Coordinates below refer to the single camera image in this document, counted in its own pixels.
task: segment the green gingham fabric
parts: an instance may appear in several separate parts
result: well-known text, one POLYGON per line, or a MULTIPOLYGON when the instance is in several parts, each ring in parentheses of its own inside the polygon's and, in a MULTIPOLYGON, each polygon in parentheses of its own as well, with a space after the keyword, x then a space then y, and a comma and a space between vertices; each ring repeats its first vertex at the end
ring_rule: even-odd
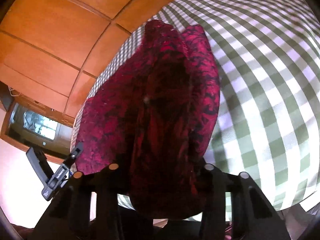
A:
MULTIPOLYGON (((217 60, 220 110, 206 162, 231 174, 248 172, 276 210, 316 191, 320 25, 305 0, 174 0, 153 19, 179 31, 202 25, 217 60)), ((122 45, 88 97, 135 52, 143 28, 122 45)), ((118 200, 132 208, 129 197, 118 200)), ((230 218, 227 195, 226 219, 230 218)), ((200 219, 201 214, 190 218, 200 219)))

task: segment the white wall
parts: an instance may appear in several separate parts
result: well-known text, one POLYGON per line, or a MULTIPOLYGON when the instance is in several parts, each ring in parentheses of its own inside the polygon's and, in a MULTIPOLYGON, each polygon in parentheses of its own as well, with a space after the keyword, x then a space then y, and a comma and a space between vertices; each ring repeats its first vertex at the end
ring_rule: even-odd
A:
MULTIPOLYGON (((5 112, 0 109, 0 127, 5 112)), ((58 164, 49 163, 56 171, 58 164)), ((0 206, 13 224, 33 228, 48 207, 26 153, 0 139, 0 206)))

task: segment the black clip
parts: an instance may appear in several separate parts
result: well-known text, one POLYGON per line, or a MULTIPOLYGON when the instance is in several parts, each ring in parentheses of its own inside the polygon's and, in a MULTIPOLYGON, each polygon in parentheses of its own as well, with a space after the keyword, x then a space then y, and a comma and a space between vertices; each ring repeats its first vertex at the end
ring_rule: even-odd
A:
POLYGON ((27 158, 38 178, 44 185, 44 189, 41 193, 46 201, 52 199, 59 188, 63 187, 63 182, 66 181, 67 173, 82 151, 83 142, 79 142, 55 173, 53 173, 50 168, 43 151, 35 150, 33 147, 27 151, 27 158))

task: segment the red patterned cloth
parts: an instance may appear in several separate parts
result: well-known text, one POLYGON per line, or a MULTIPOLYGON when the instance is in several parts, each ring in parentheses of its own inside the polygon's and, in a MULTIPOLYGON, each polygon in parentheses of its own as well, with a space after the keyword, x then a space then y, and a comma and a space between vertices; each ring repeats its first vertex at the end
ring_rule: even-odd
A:
POLYGON ((135 54, 85 104, 76 142, 84 174, 121 163, 134 208, 153 218, 202 210, 194 165, 218 116, 217 66, 201 26, 150 21, 135 54))

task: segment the black mount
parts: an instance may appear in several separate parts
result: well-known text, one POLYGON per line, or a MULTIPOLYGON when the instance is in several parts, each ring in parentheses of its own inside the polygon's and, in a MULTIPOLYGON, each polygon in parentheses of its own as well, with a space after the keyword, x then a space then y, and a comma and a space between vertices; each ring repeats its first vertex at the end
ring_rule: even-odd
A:
POLYGON ((53 174, 43 151, 34 149, 33 147, 29 148, 26 155, 38 178, 44 185, 41 193, 46 201, 52 199, 57 191, 67 182, 67 173, 82 151, 83 143, 80 142, 53 174))
MULTIPOLYGON (((64 162, 62 169, 69 167, 64 162)), ((231 192, 232 200, 232 239, 241 240, 290 240, 284 222, 280 219, 273 206, 262 193, 254 180, 246 172, 238 176, 222 172, 211 164, 205 164, 199 171, 199 176, 210 181, 210 191, 207 193, 205 209, 201 222, 169 221, 160 232, 154 233, 152 223, 145 226, 141 233, 124 234, 126 227, 123 213, 118 206, 117 194, 125 194, 129 187, 125 173, 121 167, 113 164, 102 171, 90 175, 76 172, 63 187, 50 187, 52 178, 60 184, 59 168, 48 181, 49 173, 38 172, 45 188, 49 187, 55 197, 37 223, 28 240, 56 239, 201 239, 223 240, 225 236, 225 192, 231 192), (97 193, 96 220, 94 229, 90 225, 91 192, 97 193)), ((135 220, 139 220, 136 211, 135 220)))

